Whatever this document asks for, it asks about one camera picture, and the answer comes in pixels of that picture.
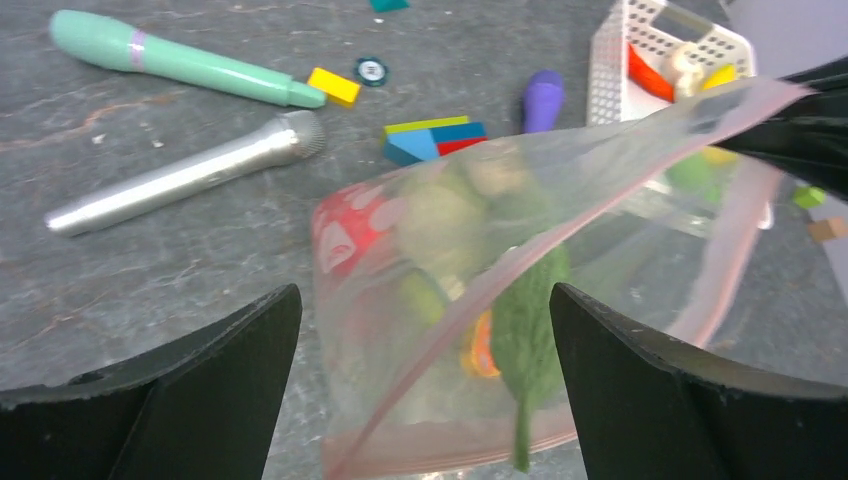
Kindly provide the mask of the clear polka dot zip bag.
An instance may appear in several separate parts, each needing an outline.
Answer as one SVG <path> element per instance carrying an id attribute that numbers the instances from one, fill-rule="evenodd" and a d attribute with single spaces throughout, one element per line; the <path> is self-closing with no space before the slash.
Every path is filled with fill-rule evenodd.
<path id="1" fill-rule="evenodd" d="M 573 440 L 549 311 L 558 282 L 705 345 L 780 181 L 705 149 L 807 94 L 742 79 L 643 119 L 490 140 L 326 197 L 312 219 L 336 407 L 324 476 L 524 467 Z"/>

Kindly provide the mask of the red toy apple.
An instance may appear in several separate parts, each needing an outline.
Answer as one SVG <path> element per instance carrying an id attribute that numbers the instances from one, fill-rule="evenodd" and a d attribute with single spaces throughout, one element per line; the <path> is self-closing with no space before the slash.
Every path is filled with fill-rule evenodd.
<path id="1" fill-rule="evenodd" d="M 405 199 L 365 182 L 325 198 L 312 218 L 316 289 L 326 294 L 352 273 L 371 274 L 399 259 L 395 229 L 406 210 Z"/>

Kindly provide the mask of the white toy garlic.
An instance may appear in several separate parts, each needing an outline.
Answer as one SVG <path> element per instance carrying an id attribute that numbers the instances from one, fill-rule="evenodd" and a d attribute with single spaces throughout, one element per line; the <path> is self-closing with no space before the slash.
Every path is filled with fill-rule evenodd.
<path id="1" fill-rule="evenodd" d="M 466 176 L 483 196 L 498 197 L 523 190 L 530 174 L 524 157 L 516 148 L 483 151 L 466 164 Z"/>

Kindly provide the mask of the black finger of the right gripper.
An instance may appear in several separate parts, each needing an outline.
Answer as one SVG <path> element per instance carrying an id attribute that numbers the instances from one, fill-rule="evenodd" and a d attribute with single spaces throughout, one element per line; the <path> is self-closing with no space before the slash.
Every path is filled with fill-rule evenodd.
<path id="1" fill-rule="evenodd" d="M 847 58 L 781 78 L 812 93 L 718 143 L 847 200 Z"/>

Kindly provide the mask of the yellow toy banana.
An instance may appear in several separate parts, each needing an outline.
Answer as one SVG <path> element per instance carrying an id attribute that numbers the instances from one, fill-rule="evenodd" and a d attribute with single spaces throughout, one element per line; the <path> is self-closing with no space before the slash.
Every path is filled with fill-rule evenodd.
<path id="1" fill-rule="evenodd" d="M 736 81 L 738 78 L 737 71 L 734 65 L 727 64 L 706 76 L 702 82 L 700 90 L 706 91 L 718 86 L 722 86 Z"/>

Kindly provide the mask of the short green toy gourd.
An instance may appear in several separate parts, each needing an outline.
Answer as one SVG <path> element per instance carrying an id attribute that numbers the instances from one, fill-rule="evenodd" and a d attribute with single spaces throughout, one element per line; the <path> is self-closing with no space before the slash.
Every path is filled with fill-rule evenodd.
<path id="1" fill-rule="evenodd" d="M 718 204 L 723 185 L 720 175 L 699 152 L 680 160 L 665 171 L 669 184 L 685 193 L 700 196 L 705 202 Z"/>

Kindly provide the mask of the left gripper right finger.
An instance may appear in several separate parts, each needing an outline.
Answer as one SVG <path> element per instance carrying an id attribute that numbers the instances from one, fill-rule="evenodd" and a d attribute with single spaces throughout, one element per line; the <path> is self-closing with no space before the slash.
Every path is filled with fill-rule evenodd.
<path id="1" fill-rule="evenodd" d="M 758 369 L 567 284 L 554 338 L 591 479 L 843 479 L 847 390 Z"/>

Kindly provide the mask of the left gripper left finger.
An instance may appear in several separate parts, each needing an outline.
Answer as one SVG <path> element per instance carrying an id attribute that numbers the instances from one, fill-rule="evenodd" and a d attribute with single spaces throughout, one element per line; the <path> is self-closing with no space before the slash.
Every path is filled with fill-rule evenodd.
<path id="1" fill-rule="evenodd" d="M 5 479 L 259 479 L 302 318 L 287 285 L 58 386 L 1 394 Z"/>

